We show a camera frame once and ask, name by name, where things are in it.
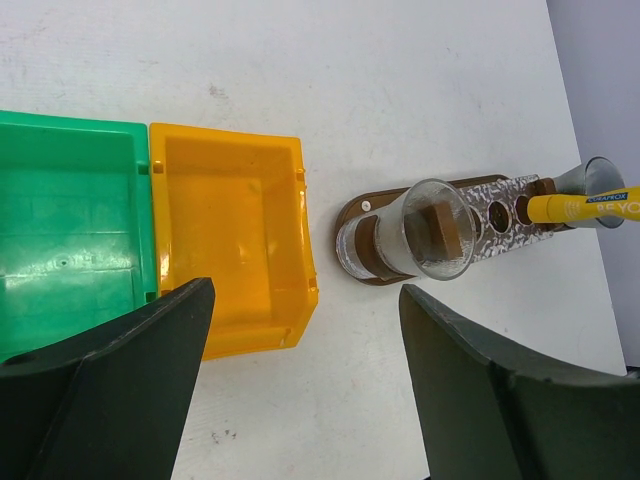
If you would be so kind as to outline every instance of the orange plastic tray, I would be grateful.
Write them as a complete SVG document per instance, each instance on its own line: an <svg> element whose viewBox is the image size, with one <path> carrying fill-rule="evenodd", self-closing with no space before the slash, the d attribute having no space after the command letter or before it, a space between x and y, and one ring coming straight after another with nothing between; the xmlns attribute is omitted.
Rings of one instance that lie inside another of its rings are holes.
<svg viewBox="0 0 640 480"><path fill-rule="evenodd" d="M151 124L162 294L211 277L204 360L294 347L318 303L300 140Z"/></svg>

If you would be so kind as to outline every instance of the yellow toothpaste tube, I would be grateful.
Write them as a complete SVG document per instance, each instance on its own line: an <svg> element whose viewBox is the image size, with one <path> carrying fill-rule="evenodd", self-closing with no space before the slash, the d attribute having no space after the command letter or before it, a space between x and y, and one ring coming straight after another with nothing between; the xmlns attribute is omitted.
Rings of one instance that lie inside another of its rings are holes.
<svg viewBox="0 0 640 480"><path fill-rule="evenodd" d="M640 221L640 187L594 195L540 195L529 200L527 214L534 223L568 223L615 215Z"/></svg>

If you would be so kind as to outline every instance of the white table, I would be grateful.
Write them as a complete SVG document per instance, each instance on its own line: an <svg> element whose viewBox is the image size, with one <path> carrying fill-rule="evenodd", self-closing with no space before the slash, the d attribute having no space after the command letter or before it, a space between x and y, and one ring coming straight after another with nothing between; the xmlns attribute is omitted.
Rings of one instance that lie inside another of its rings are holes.
<svg viewBox="0 0 640 480"><path fill-rule="evenodd" d="M202 366L174 478L423 478L400 286L344 274L333 221L425 177L579 162L544 0L103 3L5 0L3 108L294 135L305 153L320 304L296 349ZM416 283L543 353L624 372L593 231Z"/></svg>

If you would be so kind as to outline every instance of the green plastic tray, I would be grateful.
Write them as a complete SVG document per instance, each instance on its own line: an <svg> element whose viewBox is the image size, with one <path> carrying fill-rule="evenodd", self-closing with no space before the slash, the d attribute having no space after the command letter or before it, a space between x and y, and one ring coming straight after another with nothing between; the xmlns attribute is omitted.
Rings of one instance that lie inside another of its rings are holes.
<svg viewBox="0 0 640 480"><path fill-rule="evenodd" d="M0 111L0 362L157 296L147 127Z"/></svg>

